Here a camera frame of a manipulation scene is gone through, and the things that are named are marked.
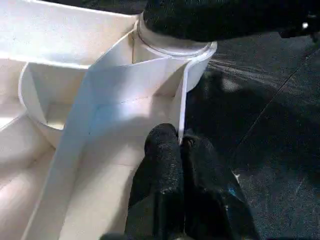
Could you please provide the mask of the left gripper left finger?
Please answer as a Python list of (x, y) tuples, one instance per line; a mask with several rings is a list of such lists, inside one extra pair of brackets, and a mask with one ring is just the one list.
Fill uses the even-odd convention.
[(175, 240), (184, 231), (184, 176), (180, 145), (170, 123), (155, 126), (130, 190), (125, 234), (130, 240)]

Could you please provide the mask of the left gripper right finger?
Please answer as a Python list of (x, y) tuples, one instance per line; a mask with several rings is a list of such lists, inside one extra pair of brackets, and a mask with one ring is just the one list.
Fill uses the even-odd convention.
[(236, 176), (212, 143), (186, 131), (181, 142), (185, 233), (194, 240), (260, 238)]

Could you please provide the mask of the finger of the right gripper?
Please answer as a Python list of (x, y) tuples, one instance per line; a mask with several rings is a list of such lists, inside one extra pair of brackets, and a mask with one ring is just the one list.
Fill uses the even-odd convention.
[(265, 32), (282, 38), (320, 30), (318, 0), (150, 0), (145, 26), (158, 34), (196, 42), (221, 41)]

